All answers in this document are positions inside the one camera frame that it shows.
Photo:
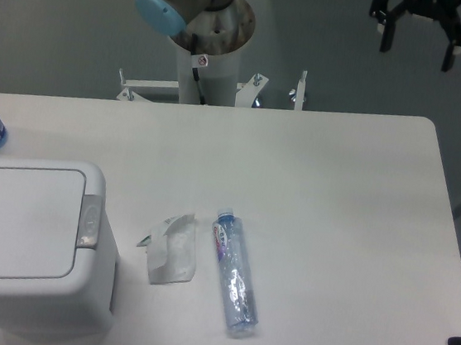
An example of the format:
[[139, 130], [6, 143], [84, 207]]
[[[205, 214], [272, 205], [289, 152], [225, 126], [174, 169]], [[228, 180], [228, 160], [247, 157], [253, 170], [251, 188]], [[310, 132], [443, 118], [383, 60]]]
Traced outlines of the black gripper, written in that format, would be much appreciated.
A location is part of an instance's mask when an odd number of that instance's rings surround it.
[[376, 18], [382, 29], [380, 52], [391, 49], [396, 33], [396, 22], [406, 12], [440, 22], [448, 37], [449, 45], [441, 67], [442, 72], [450, 71], [454, 65], [457, 50], [461, 50], [461, 20], [458, 12], [461, 0], [401, 0], [394, 8], [388, 8], [389, 0], [372, 0], [369, 15]]

